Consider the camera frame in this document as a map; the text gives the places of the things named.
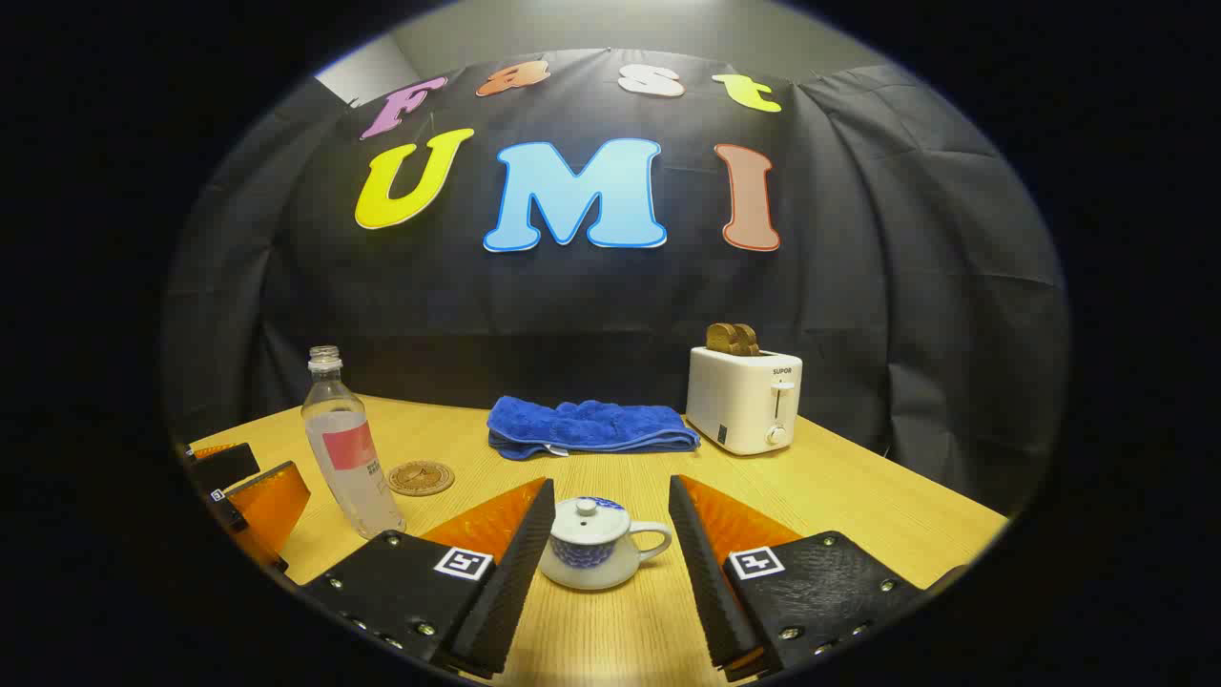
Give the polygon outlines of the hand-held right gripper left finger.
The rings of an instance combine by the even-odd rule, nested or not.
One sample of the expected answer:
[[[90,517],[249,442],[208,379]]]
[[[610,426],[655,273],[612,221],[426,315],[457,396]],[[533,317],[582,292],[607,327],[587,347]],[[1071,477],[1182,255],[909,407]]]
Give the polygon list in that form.
[[[490,678],[505,670],[556,517],[552,480],[530,480],[430,530],[387,530],[302,586],[398,656]]]

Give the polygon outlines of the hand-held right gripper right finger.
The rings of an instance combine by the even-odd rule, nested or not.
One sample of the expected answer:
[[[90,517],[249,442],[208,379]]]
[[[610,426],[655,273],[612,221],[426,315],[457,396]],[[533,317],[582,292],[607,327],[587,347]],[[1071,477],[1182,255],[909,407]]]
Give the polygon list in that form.
[[[821,661],[924,595],[840,531],[799,534],[689,477],[669,514],[712,665],[728,681]]]

